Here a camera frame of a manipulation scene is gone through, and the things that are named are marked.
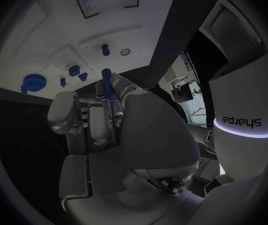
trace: blue handle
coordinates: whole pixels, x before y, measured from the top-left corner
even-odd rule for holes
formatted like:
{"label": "blue handle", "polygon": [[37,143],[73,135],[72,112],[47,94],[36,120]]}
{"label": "blue handle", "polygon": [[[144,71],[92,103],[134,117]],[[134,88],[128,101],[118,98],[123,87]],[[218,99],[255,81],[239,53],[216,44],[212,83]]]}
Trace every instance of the blue handle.
{"label": "blue handle", "polygon": [[110,78],[112,76],[112,72],[110,69],[106,68],[103,69],[102,72],[102,77],[103,77],[103,81],[104,81],[104,87],[105,87],[105,92],[106,92],[106,96],[108,100],[116,100],[117,97],[114,93],[114,89],[110,84]]}

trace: sharp logo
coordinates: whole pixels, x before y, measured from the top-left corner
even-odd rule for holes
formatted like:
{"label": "sharp logo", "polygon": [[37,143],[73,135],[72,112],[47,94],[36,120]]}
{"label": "sharp logo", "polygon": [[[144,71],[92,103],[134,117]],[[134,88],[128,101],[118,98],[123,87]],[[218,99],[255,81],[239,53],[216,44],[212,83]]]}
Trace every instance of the sharp logo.
{"label": "sharp logo", "polygon": [[234,125],[247,125],[248,127],[251,127],[252,129],[254,127],[260,127],[261,126],[261,119],[244,119],[244,118],[234,118],[232,117],[223,117],[223,121],[225,123],[234,124]]}

